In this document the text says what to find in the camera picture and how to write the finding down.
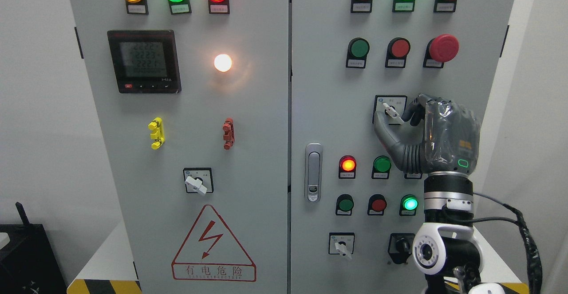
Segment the gray robot hand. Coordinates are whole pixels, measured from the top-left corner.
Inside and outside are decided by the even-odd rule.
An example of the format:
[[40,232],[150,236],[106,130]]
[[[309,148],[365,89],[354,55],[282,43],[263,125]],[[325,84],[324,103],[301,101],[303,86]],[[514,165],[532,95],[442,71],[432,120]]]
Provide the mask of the gray robot hand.
[[456,102],[418,94],[402,120],[424,121],[422,140],[406,144],[394,133],[384,113],[375,112],[375,134],[394,165],[405,173],[457,172],[469,176],[479,156],[481,123],[474,112]]

